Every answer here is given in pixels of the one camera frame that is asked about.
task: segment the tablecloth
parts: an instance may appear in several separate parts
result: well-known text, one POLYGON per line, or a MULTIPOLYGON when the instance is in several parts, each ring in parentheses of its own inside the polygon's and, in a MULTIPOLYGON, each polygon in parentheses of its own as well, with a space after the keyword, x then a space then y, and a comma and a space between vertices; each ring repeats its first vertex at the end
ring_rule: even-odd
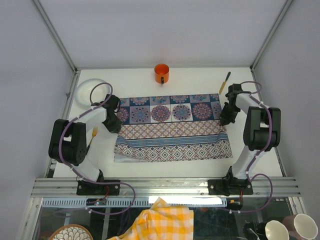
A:
POLYGON ((114 152, 128 162, 232 158, 218 94, 122 98, 120 104, 114 152))

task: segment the white table surface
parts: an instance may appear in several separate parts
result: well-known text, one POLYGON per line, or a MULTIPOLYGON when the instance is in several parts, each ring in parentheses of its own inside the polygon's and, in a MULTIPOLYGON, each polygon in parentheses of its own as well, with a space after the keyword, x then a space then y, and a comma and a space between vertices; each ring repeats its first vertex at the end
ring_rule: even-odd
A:
MULTIPOLYGON (((225 94, 229 85, 253 81, 249 68, 171 68, 169 81, 164 85, 155 81, 153 68, 82 70, 78 85, 87 79, 102 79, 112 84, 113 94, 119 98, 216 94, 229 71, 231 71, 231 76, 220 95, 220 102, 223 107, 224 102, 227 102, 225 94)), ((247 83, 243 85, 243 89, 254 92, 256 87, 254 84, 247 83)), ((77 116, 85 110, 76 101, 73 101, 69 116, 77 116)), ((229 167, 237 161, 244 147, 245 122, 246 114, 240 112, 235 123, 226 126, 233 158, 181 162, 116 163, 114 162, 114 146, 117 134, 109 133, 102 124, 98 126, 97 136, 93 139, 87 156, 95 166, 103 171, 106 178, 223 177, 229 167)), ((87 134, 87 143, 91 139, 91 134, 91 131, 87 134)), ((251 175, 257 173, 264 173, 270 177, 282 177, 274 149, 260 159, 251 175)), ((67 166, 57 163, 54 178, 73 178, 75 176, 67 166)))

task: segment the knife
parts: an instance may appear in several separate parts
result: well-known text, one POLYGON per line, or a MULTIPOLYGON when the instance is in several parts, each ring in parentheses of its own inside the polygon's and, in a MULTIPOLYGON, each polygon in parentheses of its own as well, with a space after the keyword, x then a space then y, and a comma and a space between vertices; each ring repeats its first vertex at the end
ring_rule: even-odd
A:
POLYGON ((221 94, 222 91, 224 90, 224 87, 225 87, 225 85, 226 85, 226 83, 227 83, 227 81, 228 81, 228 79, 229 79, 229 77, 230 77, 230 74, 231 74, 231 72, 228 72, 228 74, 226 75, 225 81, 222 83, 222 85, 221 85, 221 87, 220 87, 219 94, 221 94))

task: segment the white cup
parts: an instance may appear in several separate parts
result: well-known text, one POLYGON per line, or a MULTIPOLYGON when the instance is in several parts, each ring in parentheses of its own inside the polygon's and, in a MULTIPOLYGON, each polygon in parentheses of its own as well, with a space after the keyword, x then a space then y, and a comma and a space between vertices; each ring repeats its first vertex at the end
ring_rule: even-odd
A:
POLYGON ((298 240, 312 240, 318 235, 315 221, 306 214, 286 216, 282 221, 290 236, 298 240))
POLYGON ((279 221, 269 221, 265 225, 265 236, 268 240, 289 240, 289 233, 286 227, 279 221))

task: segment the yellow fork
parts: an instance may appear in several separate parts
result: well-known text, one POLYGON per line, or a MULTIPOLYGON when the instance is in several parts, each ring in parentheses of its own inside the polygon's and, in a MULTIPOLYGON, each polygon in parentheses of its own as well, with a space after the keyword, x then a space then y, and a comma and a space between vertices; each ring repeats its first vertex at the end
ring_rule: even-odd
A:
POLYGON ((89 151, 89 148, 90 148, 90 145, 91 145, 91 143, 92 143, 92 140, 94 139, 95 136, 97 136, 97 133, 98 133, 98 126, 95 126, 95 127, 93 128, 93 130, 92 130, 92 138, 91 138, 91 140, 90 140, 90 142, 89 142, 88 147, 86 148, 86 152, 89 151))

